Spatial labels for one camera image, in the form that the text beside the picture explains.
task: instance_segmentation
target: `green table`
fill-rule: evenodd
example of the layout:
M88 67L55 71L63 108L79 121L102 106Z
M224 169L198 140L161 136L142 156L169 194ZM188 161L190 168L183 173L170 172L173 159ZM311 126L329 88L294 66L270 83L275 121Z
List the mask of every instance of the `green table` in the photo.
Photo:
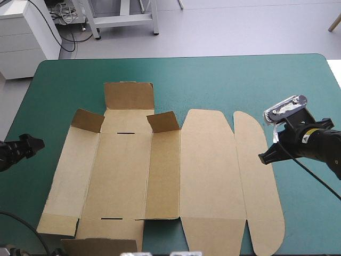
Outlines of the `green table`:
M45 61L7 140L30 133L43 138L46 147L0 173L0 209L37 226L76 109L103 114L103 83L116 81L153 82L156 112L173 110L181 125L191 108L221 110L230 124L234 111L245 111L262 124L269 144L272 129L264 124L262 111L293 94L306 95L316 119L331 117L341 129L341 90L318 54ZM341 182L325 164L303 162L341 193ZM286 220L285 240L277 253L341 253L341 203L295 163L275 163L273 168ZM51 248L59 245L55 237L45 237ZM3 216L0 243L43 253L30 231ZM178 220L146 222L144 250L167 253L186 247ZM252 253L247 229L241 253Z

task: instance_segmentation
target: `cardboard tab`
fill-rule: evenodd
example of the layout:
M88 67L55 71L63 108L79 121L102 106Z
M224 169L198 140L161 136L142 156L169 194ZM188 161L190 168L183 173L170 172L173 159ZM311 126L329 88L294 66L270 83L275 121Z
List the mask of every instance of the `cardboard tab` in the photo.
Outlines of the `cardboard tab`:
M78 217L42 214L37 231L43 234L74 236Z
M134 240L106 238L62 239L68 256L120 256L123 252L136 252Z
M91 132L100 132L104 116L78 108L71 126Z
M152 83L105 83L104 93L108 109L154 109Z
M136 241L137 250L141 251L143 227L143 220L80 220L76 238L132 239Z
M153 129L153 133L176 131L180 129L173 111L147 116L147 119Z
M239 256L245 220L181 218L191 251L205 256Z
M258 154L268 147L260 124L237 111L234 130L248 225L256 255L273 255L283 242L285 221L272 165L264 165Z

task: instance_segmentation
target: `white cabinet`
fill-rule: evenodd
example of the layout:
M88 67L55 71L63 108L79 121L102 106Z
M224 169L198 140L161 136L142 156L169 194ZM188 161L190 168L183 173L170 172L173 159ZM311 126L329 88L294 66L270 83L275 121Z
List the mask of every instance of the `white cabinet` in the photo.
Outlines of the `white cabinet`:
M41 10L59 43L61 38L43 0ZM26 0L0 7L0 72L6 79L32 77L44 60L56 60L60 46L38 10Z

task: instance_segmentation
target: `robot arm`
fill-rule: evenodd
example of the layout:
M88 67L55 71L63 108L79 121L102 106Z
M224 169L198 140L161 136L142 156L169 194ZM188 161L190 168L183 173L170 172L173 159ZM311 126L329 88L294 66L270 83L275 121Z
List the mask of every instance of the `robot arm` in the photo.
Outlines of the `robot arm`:
M24 157L30 158L45 147L44 141L29 134L19 136L19 141L0 141L0 172L7 170Z

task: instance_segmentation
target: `cardboard panel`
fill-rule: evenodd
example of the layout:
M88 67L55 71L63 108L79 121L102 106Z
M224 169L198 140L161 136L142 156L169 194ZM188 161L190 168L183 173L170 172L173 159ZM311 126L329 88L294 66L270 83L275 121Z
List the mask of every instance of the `cardboard panel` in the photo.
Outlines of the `cardboard panel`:
M181 218L190 251L206 256L240 254L245 220Z
M143 220L80 220L76 238L131 239L136 241L137 250L141 251L143 227Z
M108 109L154 109L152 83L105 83L104 93Z
M78 218L43 213L37 228L39 233L74 236Z
M91 132L100 132L103 120L104 116L102 115L78 108L71 122L71 126Z
M147 119L154 133L180 129L173 111L147 116Z
M274 254L282 244L285 222L272 171L258 154L267 150L260 124L243 112L234 113L234 130L247 219L257 255Z
M146 132L152 129L147 116L153 115L154 110L111 110L107 109L101 132Z
M236 144L224 115L191 109L180 152L180 215L245 220Z
M102 133L82 219L143 219L151 134Z
M75 234L76 225L73 223L74 219L80 218L82 213L99 137L99 133L70 127L43 211L45 217L38 225L39 232ZM50 216L51 226L46 226L46 214L60 215L66 219L73 217L73 221L68 222L73 228L65 226L63 231L60 230L62 227L59 227L56 231L61 217L51 218L51 215L48 215Z
M179 193L180 131L154 133L144 218L178 218Z
M105 238L62 239L68 256L120 256L123 252L135 252L134 240L113 240Z

